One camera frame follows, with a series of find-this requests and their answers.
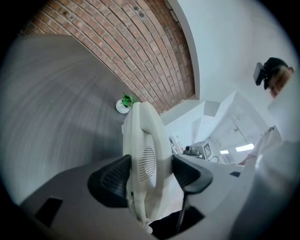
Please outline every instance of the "person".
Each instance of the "person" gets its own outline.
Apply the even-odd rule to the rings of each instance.
[[[289,79],[291,79],[294,69],[279,58],[269,58],[263,67],[265,71],[264,89],[270,91],[272,98],[276,98]],[[248,160],[256,159],[265,150],[282,142],[277,127],[272,126],[261,136],[247,157],[238,164],[244,165]]]

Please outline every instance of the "cable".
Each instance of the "cable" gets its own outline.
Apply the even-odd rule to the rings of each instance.
[[[214,157],[216,157],[217,158],[217,163],[219,162],[219,158],[218,158],[218,156],[213,156],[211,159],[209,159],[209,162],[214,158]]]

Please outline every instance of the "ventilation slot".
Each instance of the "ventilation slot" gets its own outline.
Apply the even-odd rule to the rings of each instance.
[[[150,146],[140,146],[138,161],[140,181],[144,181],[153,176],[156,170],[156,158],[155,152]]]

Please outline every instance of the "gray floor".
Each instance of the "gray floor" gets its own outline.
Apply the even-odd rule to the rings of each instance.
[[[63,170],[122,155],[123,92],[72,37],[14,43],[0,71],[0,173],[15,203]]]

